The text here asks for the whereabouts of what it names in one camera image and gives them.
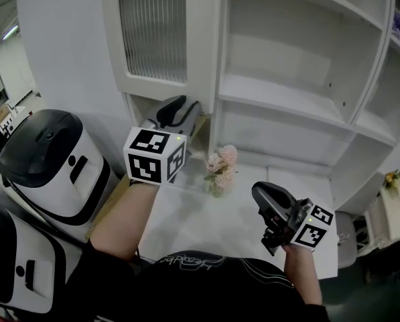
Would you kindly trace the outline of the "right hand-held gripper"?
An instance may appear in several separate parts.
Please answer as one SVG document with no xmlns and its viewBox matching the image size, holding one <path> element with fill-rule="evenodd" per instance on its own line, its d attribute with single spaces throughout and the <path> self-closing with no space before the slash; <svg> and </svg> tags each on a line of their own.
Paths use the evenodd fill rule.
<svg viewBox="0 0 400 322">
<path fill-rule="evenodd" d="M 288 244 L 315 250 L 334 222 L 333 211 L 309 198 L 296 199 L 276 184 L 256 182 L 251 194 L 266 225 L 261 243 L 272 256 Z"/>
</svg>

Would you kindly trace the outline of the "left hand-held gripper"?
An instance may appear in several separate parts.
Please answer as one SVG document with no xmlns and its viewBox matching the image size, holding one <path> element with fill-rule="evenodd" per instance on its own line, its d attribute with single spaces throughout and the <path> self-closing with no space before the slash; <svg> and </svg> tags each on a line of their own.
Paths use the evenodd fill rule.
<svg viewBox="0 0 400 322">
<path fill-rule="evenodd" d="M 169 184 L 185 165 L 200 102 L 178 95 L 153 106 L 124 145 L 127 176 L 149 184 Z"/>
</svg>

